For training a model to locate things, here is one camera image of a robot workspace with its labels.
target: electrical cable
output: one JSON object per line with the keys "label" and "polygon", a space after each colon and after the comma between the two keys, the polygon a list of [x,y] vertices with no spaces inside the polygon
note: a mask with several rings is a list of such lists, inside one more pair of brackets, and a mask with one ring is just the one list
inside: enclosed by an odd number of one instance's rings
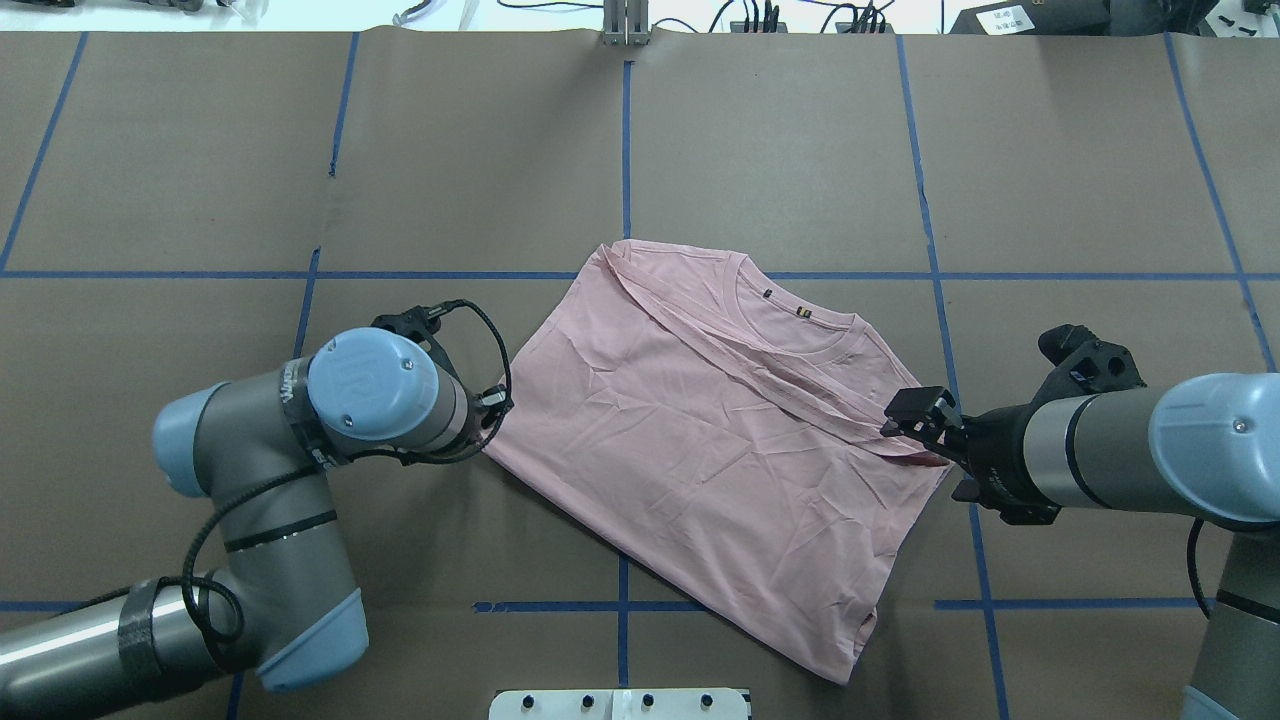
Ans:
{"label": "electrical cable", "polygon": [[223,600],[232,606],[232,614],[236,616],[236,624],[232,626],[229,633],[224,633],[218,628],[214,628],[212,620],[209,619],[209,609],[201,609],[196,602],[196,556],[200,555],[200,548],[204,547],[205,541],[207,541],[209,536],[212,534],[218,523],[221,523],[223,518],[230,514],[232,510],[236,510],[241,505],[244,505],[262,493],[292,483],[300,478],[314,475],[317,471],[319,470],[314,466],[301,468],[242,492],[229,502],[219,506],[218,510],[214,510],[214,514],[209,516],[209,520],[205,521],[205,524],[200,528],[200,532],[196,533],[196,537],[191,541],[191,547],[187,548],[187,557],[182,561],[182,575],[179,577],[179,584],[182,585],[182,603],[187,609],[187,615],[191,616],[191,621],[200,628],[200,634],[205,635],[206,641],[216,641],[221,643],[236,642],[241,633],[244,632],[244,610],[241,607],[239,600],[236,598],[236,593],[233,593],[230,588],[215,580],[205,580],[209,583],[210,591],[220,594]]}
{"label": "electrical cable", "polygon": [[873,33],[873,32],[876,32],[876,22],[878,19],[883,18],[883,17],[884,15],[881,14],[879,8],[876,6],[876,3],[872,3],[870,0],[868,0],[867,9],[863,10],[863,17],[858,22],[858,32],[861,32],[861,33]]}
{"label": "electrical cable", "polygon": [[[182,584],[182,578],[174,578],[169,575],[163,575],[160,578],[156,578],[156,587],[159,588],[169,588],[179,584]],[[227,585],[223,585],[221,583],[215,583],[206,578],[192,578],[192,584],[197,588],[206,589],[216,594],[223,594],[223,592],[227,591]],[[84,610],[86,607],[93,607],[95,605],[102,605],[104,602],[110,602],[118,597],[124,597],[133,591],[133,587],[134,585],[125,585],[123,588],[116,588],[111,592],[102,593],[97,597],[86,600],[84,602],[79,602],[74,607],[63,610],[61,612],[59,612],[59,615],[67,615],[68,612],[76,612],[78,610]]]}
{"label": "electrical cable", "polygon": [[538,8],[579,8],[579,9],[596,9],[603,10],[604,5],[593,5],[590,3],[568,3],[566,0],[554,0],[553,3],[534,3],[531,5],[513,5],[507,0],[498,0],[498,4],[503,8],[511,8],[512,10],[535,10]]}
{"label": "electrical cable", "polygon": [[421,13],[430,4],[431,4],[431,0],[422,0],[417,5],[413,5],[412,8],[410,8],[408,10],[404,10],[403,13],[401,13],[398,15],[393,15],[392,20],[394,20],[396,24],[404,24],[408,20],[410,15],[412,15],[415,13]]}
{"label": "electrical cable", "polygon": [[1199,544],[1199,532],[1203,528],[1204,520],[1197,518],[1192,523],[1192,532],[1187,536],[1187,579],[1192,583],[1192,594],[1196,596],[1196,605],[1199,606],[1204,618],[1208,618],[1208,602],[1204,600],[1204,589],[1199,584],[1199,570],[1196,568],[1196,546]]}
{"label": "electrical cable", "polygon": [[827,32],[827,26],[831,24],[831,18],[835,18],[836,13],[838,13],[840,10],[844,10],[845,8],[849,8],[850,10],[854,12],[854,20],[856,22],[858,20],[858,5],[854,5],[852,3],[841,3],[841,4],[836,5],[836,6],[833,6],[829,13],[827,13],[827,19],[822,20],[822,28],[818,31],[818,35],[822,35],[822,33]]}
{"label": "electrical cable", "polygon": [[1190,35],[1192,33],[1192,19],[1196,17],[1196,8],[1198,8],[1198,6],[1199,6],[1199,1],[1198,0],[1190,0],[1187,4],[1187,24],[1183,26],[1183,35]]}
{"label": "electrical cable", "polygon": [[658,26],[660,26],[662,23],[680,23],[680,24],[682,24],[682,26],[687,27],[687,28],[689,28],[689,29],[690,29],[691,32],[698,32],[698,31],[696,31],[696,29],[694,28],[694,26],[691,26],[691,24],[686,23],[685,20],[682,20],[682,19],[680,19],[680,18],[662,18],[660,20],[654,20],[654,23],[653,23],[653,27],[658,27]]}
{"label": "electrical cable", "polygon": [[716,12],[716,17],[712,19],[712,27],[707,28],[707,32],[716,31],[716,23],[719,22],[721,17],[724,15],[724,10],[728,10],[728,6],[732,5],[733,3],[737,3],[737,0],[724,0],[724,4],[721,5],[721,9]]}
{"label": "electrical cable", "polygon": [[[443,307],[444,309],[444,313],[442,313],[439,316],[447,315],[447,314],[452,313],[453,310],[457,310],[458,307],[467,307],[472,313],[475,313],[476,316],[479,316],[480,320],[489,328],[489,332],[493,334],[494,342],[498,343],[498,354],[502,356],[502,375],[503,375],[503,379],[506,380],[506,386],[507,386],[507,398],[506,398],[506,402],[507,402],[507,406],[511,407],[511,405],[512,405],[511,357],[507,355],[507,343],[503,342],[502,333],[498,332],[498,327],[493,324],[493,320],[489,319],[489,315],[486,315],[485,311],[481,310],[479,305],[476,305],[475,302],[471,302],[470,300],[449,300],[449,301],[445,301],[445,302],[440,302],[438,305],[438,307]],[[394,459],[399,460],[401,464],[403,464],[403,465],[413,465],[413,464],[424,464],[424,465],[452,465],[454,462],[461,462],[463,460],[467,460],[467,459],[471,459],[471,457],[475,457],[476,455],[479,455],[480,451],[483,451],[485,448],[485,446],[488,446],[493,441],[493,438],[498,434],[498,430],[502,428],[502,421],[503,421],[503,419],[506,419],[506,416],[507,416],[506,411],[499,413],[498,416],[497,416],[497,419],[493,423],[493,428],[489,429],[489,434],[485,436],[484,439],[481,439],[480,442],[472,445],[471,447],[468,447],[468,448],[466,448],[466,450],[463,450],[463,451],[461,451],[461,452],[458,452],[456,455],[448,455],[448,456],[422,455],[420,452],[408,452],[408,451],[403,451],[403,450],[384,450],[384,448],[375,447],[375,448],[371,448],[371,450],[365,450],[362,452],[356,452],[356,454],[351,455],[348,459],[349,460],[360,460],[361,457],[378,456],[378,457],[394,457]]]}
{"label": "electrical cable", "polygon": [[865,33],[867,32],[867,19],[876,10],[876,6],[867,3],[861,13],[854,13],[854,22],[845,29],[846,33]]}

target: black device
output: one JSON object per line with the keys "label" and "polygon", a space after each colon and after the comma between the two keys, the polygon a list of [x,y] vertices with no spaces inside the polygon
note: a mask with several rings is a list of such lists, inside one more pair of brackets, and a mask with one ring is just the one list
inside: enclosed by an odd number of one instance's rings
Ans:
{"label": "black device", "polygon": [[950,35],[1107,35],[1103,0],[1024,0],[960,10]]}

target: end effector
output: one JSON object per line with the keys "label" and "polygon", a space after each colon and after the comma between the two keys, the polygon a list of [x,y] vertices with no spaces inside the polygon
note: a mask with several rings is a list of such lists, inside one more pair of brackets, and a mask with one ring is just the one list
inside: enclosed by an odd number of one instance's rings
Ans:
{"label": "end effector", "polygon": [[1231,530],[1280,523],[1280,375],[1203,375],[1149,388],[1128,348],[1083,325],[1043,333],[1051,363],[1030,402],[961,415],[941,387],[899,392],[886,436],[968,474],[952,498],[1014,525],[1062,507],[1175,512]]}
{"label": "end effector", "polygon": [[[219,523],[228,568],[207,579],[230,588],[242,609],[212,593],[200,602],[212,626],[243,630],[220,643],[205,633],[224,671],[257,666],[268,689],[283,691],[323,680],[364,652],[360,589],[324,473],[370,455],[408,465],[479,452],[481,432],[511,401],[500,384],[468,392],[435,341],[440,316],[466,305],[381,315],[312,356],[215,384],[160,413],[152,446],[169,484],[230,509]],[[500,343],[495,329],[494,337]],[[242,502],[289,477],[297,479]]]}

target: metal bracket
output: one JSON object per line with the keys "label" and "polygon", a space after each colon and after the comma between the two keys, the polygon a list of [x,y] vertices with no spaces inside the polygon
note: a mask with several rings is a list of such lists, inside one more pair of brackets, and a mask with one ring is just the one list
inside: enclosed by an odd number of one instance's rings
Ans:
{"label": "metal bracket", "polygon": [[605,45],[649,45],[649,0],[604,0]]}
{"label": "metal bracket", "polygon": [[750,720],[751,693],[731,688],[506,691],[489,720]]}

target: pink t-shirt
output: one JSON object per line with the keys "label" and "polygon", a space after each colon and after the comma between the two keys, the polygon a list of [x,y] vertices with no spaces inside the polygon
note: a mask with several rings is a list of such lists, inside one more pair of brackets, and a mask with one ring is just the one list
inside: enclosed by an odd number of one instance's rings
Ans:
{"label": "pink t-shirt", "polygon": [[846,683],[947,468],[883,438],[916,386],[858,315],[740,252],[599,247],[512,364],[486,452],[691,597]]}

